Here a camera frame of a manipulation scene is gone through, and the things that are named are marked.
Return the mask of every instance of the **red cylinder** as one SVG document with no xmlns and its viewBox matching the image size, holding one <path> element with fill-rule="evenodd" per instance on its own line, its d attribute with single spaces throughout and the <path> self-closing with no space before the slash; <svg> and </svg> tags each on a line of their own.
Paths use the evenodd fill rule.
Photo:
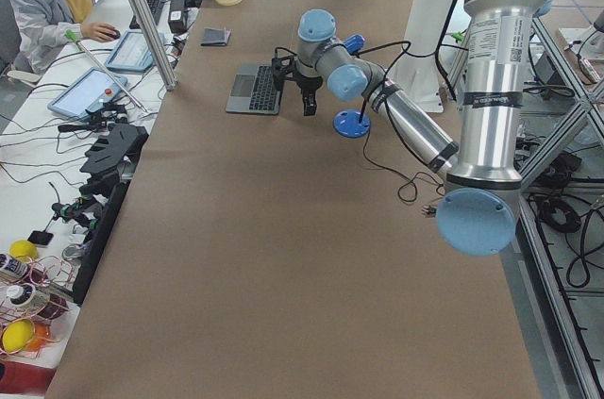
<svg viewBox="0 0 604 399">
<path fill-rule="evenodd" d="M 1 359 L 0 375 L 0 392 L 44 396 L 55 370 Z"/>
</svg>

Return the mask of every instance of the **white desk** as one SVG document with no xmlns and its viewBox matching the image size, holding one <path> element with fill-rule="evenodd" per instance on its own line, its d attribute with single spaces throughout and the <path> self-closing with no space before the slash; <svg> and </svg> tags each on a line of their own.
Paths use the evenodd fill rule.
<svg viewBox="0 0 604 399">
<path fill-rule="evenodd" d="M 166 43 L 172 39 L 167 25 L 168 8 L 169 3 L 164 7 L 159 24 L 159 31 L 166 35 Z M 131 17 L 132 10 L 127 0 L 99 0 L 88 20 L 110 23 L 124 33 L 128 30 Z M 91 50 L 112 48 L 116 43 L 117 41 L 109 43 L 84 41 L 86 47 Z M 76 52 L 77 48 L 73 44 L 68 44 L 60 56 L 67 57 Z M 108 54 L 109 52 L 96 53 L 102 62 L 105 61 Z M 85 54 L 60 59 L 44 74 L 39 84 L 70 85 L 91 67 L 94 67 L 94 63 Z M 127 75 L 127 77 L 129 88 L 141 79 L 140 75 Z M 32 168 L 4 164 L 15 179 L 20 181 L 28 180 L 34 175 L 49 174 L 39 176 L 25 184 L 19 184 L 10 179 L 4 171 L 0 171 L 0 196 L 2 196 L 0 252 L 2 253 L 7 253 L 10 245 L 15 241 L 27 239 L 32 230 L 43 230 L 48 224 L 53 215 L 51 205 L 57 202 L 55 191 L 48 182 L 52 182 L 57 188 L 60 202 L 69 204 L 80 195 L 78 187 L 85 183 L 88 177 L 81 173 L 79 168 L 86 161 L 84 153 L 100 134 L 90 134 L 90 136 L 87 136 L 90 132 L 77 132 L 78 136 L 69 133 L 61 134 L 59 151 L 63 154 L 57 153 L 57 125 L 64 124 L 66 121 L 54 119 L 57 118 L 57 115 L 48 110 L 46 106 L 62 91 L 63 88 L 59 86 L 47 86 L 33 91 L 13 118 L 13 123 L 10 123 L 4 134 L 0 136 L 0 162 L 60 165 Z M 124 97 L 121 102 L 127 104 L 128 120 L 131 124 L 143 125 L 150 132 L 155 121 L 153 113 L 159 111 L 161 100 L 165 94 L 165 87 L 157 69 L 151 70 L 132 93 L 143 102 L 151 114 L 145 115 L 132 103 L 129 103 L 127 97 Z M 25 129 L 42 128 L 24 133 L 18 125 Z M 64 178 L 57 173 L 51 173 L 54 171 L 59 171 Z M 74 226 L 73 222 L 68 224 L 64 224 L 61 220 L 53 222 L 48 230 L 55 237 L 48 247 L 39 248 L 40 257 L 60 258 L 63 248 L 72 241 Z M 0 288 L 0 294 L 4 296 L 2 288 Z M 70 312 L 53 321 L 51 326 L 53 335 L 60 339 L 59 343 L 43 348 L 40 356 L 35 359 L 25 357 L 11 357 L 10 359 L 45 367 L 56 367 L 76 322 L 78 307 L 71 306 L 71 309 Z M 5 397 L 8 399 L 14 395 L 0 394 L 0 398 Z"/>
</svg>

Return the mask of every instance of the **blue joint cap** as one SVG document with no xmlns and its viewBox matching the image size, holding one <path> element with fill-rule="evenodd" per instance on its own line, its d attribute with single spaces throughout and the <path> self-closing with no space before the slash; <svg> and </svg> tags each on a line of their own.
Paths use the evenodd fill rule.
<svg viewBox="0 0 604 399">
<path fill-rule="evenodd" d="M 354 55 L 365 45 L 365 38 L 360 34 L 353 34 L 348 39 L 342 41 L 342 43 L 346 47 L 346 51 L 350 55 Z"/>
<path fill-rule="evenodd" d="M 302 15 L 298 37 L 306 42 L 322 42 L 336 34 L 336 19 L 323 9 L 311 9 Z"/>
<path fill-rule="evenodd" d="M 368 84 L 362 69 L 355 64 L 340 66 L 327 79 L 329 90 L 343 102 L 359 97 Z"/>
<path fill-rule="evenodd" d="M 510 207 L 482 189 L 448 193 L 436 209 L 436 225 L 448 244 L 471 256 L 496 254 L 516 234 L 516 219 Z"/>
<path fill-rule="evenodd" d="M 554 0 L 547 0 L 543 6 L 537 9 L 532 16 L 533 17 L 541 17 L 542 15 L 546 15 L 549 11 L 551 11 L 551 4 Z"/>
</svg>

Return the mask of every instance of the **brown table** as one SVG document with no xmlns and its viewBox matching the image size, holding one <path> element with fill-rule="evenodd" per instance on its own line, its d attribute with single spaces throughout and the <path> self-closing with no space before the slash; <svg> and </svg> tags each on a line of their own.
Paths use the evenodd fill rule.
<svg viewBox="0 0 604 399">
<path fill-rule="evenodd" d="M 434 187 L 401 204 L 403 181 L 335 134 L 350 105 L 322 89 L 305 118 L 288 84 L 278 117 L 225 113 L 237 65 L 295 47 L 305 10 L 375 46 L 410 6 L 204 3 L 47 398 L 539 397 L 499 258 L 441 240 L 420 214 Z M 205 26 L 229 46 L 200 47 Z M 419 171 L 372 115 L 369 156 Z M 457 134 L 452 106 L 437 120 Z"/>
</svg>

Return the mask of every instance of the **black keyboard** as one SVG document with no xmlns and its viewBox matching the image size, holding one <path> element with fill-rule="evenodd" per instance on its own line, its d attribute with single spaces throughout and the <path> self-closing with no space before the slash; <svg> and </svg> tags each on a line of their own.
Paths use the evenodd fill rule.
<svg viewBox="0 0 604 399">
<path fill-rule="evenodd" d="M 161 10 L 165 4 L 166 0 L 147 0 L 147 5 L 149 5 L 149 9 L 151 9 L 153 20 L 155 20 L 155 25 L 159 23 L 159 19 L 161 18 Z M 136 15 L 133 15 L 132 20 L 130 21 L 130 29 L 138 29 L 140 27 L 141 26 L 136 20 Z"/>
<path fill-rule="evenodd" d="M 273 84 L 273 71 L 271 66 L 260 66 L 254 81 L 252 99 L 249 109 L 272 111 L 277 102 L 277 90 Z"/>
</svg>

